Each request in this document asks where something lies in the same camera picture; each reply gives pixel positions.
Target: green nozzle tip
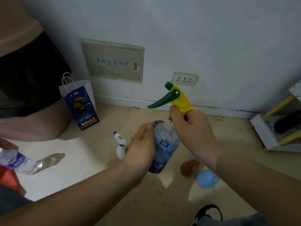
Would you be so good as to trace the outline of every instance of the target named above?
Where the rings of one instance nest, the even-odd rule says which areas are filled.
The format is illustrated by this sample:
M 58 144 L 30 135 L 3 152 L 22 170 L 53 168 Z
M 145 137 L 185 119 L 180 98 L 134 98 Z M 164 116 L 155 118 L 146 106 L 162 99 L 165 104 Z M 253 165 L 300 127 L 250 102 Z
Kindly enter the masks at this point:
M 167 82 L 165 83 L 165 88 L 168 89 L 168 90 L 171 90 L 173 87 L 173 84 L 171 82 Z

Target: baseboard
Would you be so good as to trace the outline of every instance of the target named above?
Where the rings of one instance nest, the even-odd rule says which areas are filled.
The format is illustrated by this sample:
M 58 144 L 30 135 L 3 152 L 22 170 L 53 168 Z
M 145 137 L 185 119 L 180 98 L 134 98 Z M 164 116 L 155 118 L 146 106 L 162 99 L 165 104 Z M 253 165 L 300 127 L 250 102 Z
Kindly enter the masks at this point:
M 152 101 L 136 100 L 132 98 L 119 98 L 119 97 L 109 97 L 109 96 L 94 96 L 96 103 L 109 104 L 109 105 L 122 105 L 138 108 L 147 108 L 150 104 L 154 103 Z M 172 104 L 168 103 L 163 105 L 157 110 L 168 111 Z M 258 112 L 243 111 L 236 109 L 225 109 L 225 108 L 214 108 L 205 106 L 194 106 L 197 110 L 204 112 L 207 115 L 223 116 L 223 117 L 237 117 L 237 118 L 253 118 Z

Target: shoe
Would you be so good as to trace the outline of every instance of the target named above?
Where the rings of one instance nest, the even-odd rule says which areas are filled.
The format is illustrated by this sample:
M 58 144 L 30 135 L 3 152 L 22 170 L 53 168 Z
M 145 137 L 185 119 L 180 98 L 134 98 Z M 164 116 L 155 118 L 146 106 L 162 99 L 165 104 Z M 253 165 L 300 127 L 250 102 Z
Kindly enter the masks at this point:
M 216 205 L 205 205 L 204 207 L 198 209 L 197 213 L 194 215 L 191 226 L 197 226 L 199 219 L 203 216 L 207 216 L 218 221 L 223 221 L 222 213 Z

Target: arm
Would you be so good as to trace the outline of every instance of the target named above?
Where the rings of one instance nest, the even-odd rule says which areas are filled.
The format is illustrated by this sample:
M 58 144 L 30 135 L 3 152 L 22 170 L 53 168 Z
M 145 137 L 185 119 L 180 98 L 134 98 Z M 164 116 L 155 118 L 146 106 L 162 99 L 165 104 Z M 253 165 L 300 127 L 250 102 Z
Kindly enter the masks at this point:
M 144 124 L 119 166 L 2 216 L 0 225 L 94 225 L 140 184 L 154 157 L 153 125 Z
M 201 111 L 170 117 L 181 142 L 273 226 L 301 225 L 301 181 L 224 149 Z

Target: wall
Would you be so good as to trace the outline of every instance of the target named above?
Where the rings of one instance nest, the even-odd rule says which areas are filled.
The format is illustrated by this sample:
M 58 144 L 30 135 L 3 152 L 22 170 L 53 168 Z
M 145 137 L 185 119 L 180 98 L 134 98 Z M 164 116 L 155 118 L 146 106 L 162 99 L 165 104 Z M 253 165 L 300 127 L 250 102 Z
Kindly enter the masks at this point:
M 156 101 L 183 72 L 200 76 L 181 87 L 193 105 L 240 116 L 231 109 L 265 112 L 301 79 L 301 0 L 21 2 L 100 101 Z M 79 38 L 145 47 L 143 83 L 90 78 Z

